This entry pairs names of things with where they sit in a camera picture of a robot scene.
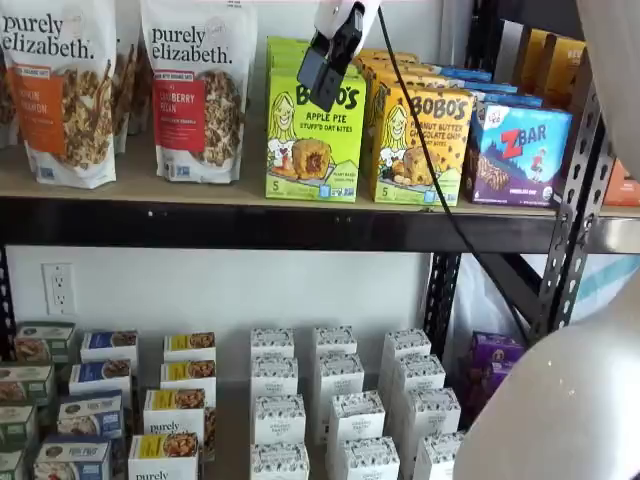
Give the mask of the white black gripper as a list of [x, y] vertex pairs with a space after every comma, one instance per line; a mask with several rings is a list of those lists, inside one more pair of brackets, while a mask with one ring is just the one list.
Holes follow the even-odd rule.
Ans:
[[347, 72], [346, 63], [328, 60], [351, 61], [360, 52], [380, 4], [380, 0], [319, 2], [313, 48], [306, 50], [297, 80], [303, 86], [314, 86], [314, 103], [324, 112], [330, 112]]

